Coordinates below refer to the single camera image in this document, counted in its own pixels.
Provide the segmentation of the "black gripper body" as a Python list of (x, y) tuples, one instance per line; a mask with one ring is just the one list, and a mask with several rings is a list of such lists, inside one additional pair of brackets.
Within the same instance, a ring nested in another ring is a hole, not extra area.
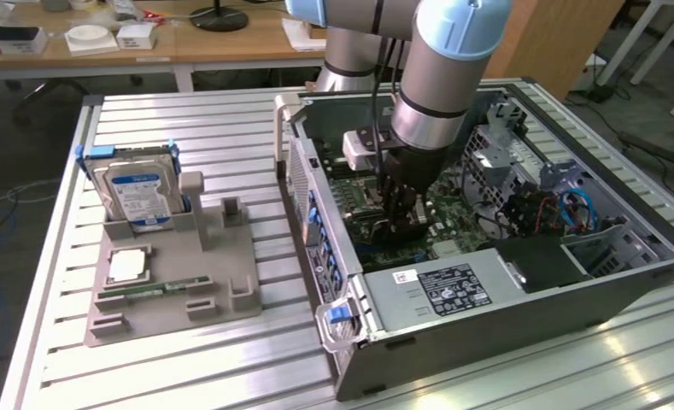
[(423, 150), (403, 146), (387, 150), (385, 154), (382, 188), (386, 201), (406, 190), (425, 195), (444, 171), (446, 148)]

